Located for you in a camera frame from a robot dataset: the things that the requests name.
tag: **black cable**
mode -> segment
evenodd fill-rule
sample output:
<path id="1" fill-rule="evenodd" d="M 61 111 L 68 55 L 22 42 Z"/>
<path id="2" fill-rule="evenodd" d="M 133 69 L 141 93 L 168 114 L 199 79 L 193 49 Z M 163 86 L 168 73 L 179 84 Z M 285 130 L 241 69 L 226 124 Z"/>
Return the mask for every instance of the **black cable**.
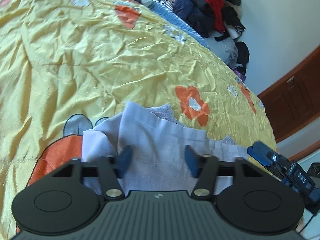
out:
<path id="1" fill-rule="evenodd" d="M 313 215 L 313 216 L 309 219 L 308 223 L 305 224 L 305 226 L 299 231 L 299 233 L 301 233 L 301 232 L 307 227 L 307 225 L 309 225 L 309 223 L 311 222 L 311 220 L 312 220 L 315 216 L 316 216 L 316 215 Z"/>

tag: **wooden trim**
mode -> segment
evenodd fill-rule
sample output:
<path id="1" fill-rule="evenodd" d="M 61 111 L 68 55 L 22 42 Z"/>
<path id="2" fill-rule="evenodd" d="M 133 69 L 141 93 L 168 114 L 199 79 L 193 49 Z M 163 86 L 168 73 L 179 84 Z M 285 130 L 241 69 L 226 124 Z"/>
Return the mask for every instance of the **wooden trim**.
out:
<path id="1" fill-rule="evenodd" d="M 320 149 L 320 140 L 316 141 L 314 144 L 310 145 L 308 148 L 305 148 L 303 151 L 293 155 L 289 158 L 289 161 L 298 161 L 301 160 L 316 150 Z"/>
<path id="2" fill-rule="evenodd" d="M 279 143 L 281 141 L 283 141 L 284 139 L 287 139 L 289 136 L 295 134 L 297 131 L 300 131 L 302 128 L 306 127 L 308 124 L 312 123 L 314 120 L 316 120 L 318 117 L 320 117 L 320 112 L 316 115 L 314 115 L 313 117 L 309 118 L 308 120 L 306 120 L 305 122 L 303 122 L 301 125 L 299 125 L 298 127 L 296 127 L 295 129 L 285 133 L 283 136 L 279 137 L 276 139 L 276 143 Z"/>
<path id="3" fill-rule="evenodd" d="M 310 55 L 308 55 L 304 60 L 302 60 L 295 68 L 290 70 L 286 75 L 284 75 L 282 78 L 280 78 L 276 83 L 268 87 L 266 90 L 262 91 L 258 95 L 258 98 L 264 97 L 267 94 L 271 94 L 274 90 L 278 89 L 280 85 L 282 85 L 283 83 L 286 83 L 290 77 L 294 76 L 296 72 L 298 72 L 299 70 L 304 68 L 306 65 L 308 65 L 314 57 L 319 57 L 319 55 L 320 55 L 320 45 Z"/>

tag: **wrinkled yellow fabric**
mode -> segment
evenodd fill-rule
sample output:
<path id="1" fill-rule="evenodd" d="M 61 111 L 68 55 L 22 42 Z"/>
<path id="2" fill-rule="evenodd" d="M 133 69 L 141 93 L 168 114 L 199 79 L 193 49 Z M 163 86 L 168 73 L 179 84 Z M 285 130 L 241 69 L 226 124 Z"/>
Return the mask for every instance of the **wrinkled yellow fabric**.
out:
<path id="1" fill-rule="evenodd" d="M 11 0 L 0 8 L 0 239 L 14 235 L 12 200 L 73 114 L 95 123 L 121 112 L 128 100 L 145 107 L 169 103 L 180 122 L 211 138 L 230 134 L 242 146 L 262 140 L 276 148 L 258 98 L 251 93 L 254 114 L 218 57 L 188 35 L 184 44 L 168 36 L 163 26 L 169 23 L 141 5 L 128 30 L 115 1 L 77 7 L 71 0 Z M 196 87 L 208 103 L 205 127 L 181 113 L 176 86 Z"/>

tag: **brown door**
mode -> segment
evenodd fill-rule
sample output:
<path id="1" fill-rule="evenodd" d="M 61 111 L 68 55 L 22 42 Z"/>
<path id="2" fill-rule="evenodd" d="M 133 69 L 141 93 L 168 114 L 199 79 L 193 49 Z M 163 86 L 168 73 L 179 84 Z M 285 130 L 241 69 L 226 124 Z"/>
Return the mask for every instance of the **brown door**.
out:
<path id="1" fill-rule="evenodd" d="M 320 46 L 258 97 L 265 106 L 276 142 L 319 117 Z"/>

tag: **folded white garment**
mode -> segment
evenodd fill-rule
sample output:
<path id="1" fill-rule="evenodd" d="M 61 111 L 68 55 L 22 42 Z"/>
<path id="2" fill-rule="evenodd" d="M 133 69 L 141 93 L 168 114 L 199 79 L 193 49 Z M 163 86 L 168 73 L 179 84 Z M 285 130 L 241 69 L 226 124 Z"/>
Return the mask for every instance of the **folded white garment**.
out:
<path id="1" fill-rule="evenodd" d="M 199 155 L 212 154 L 221 161 L 248 156 L 246 149 L 235 145 L 230 137 L 215 141 L 204 130 L 183 126 L 173 117 L 169 105 L 146 109 L 127 102 L 122 113 L 83 133 L 82 161 L 116 155 L 127 145 L 133 149 L 132 161 L 124 178 L 118 180 L 126 195 L 130 190 L 191 193 L 197 179 L 191 177 L 184 159 L 186 145 Z M 96 179 L 84 183 L 101 193 Z M 215 194 L 231 184 L 231 177 L 218 178 Z"/>

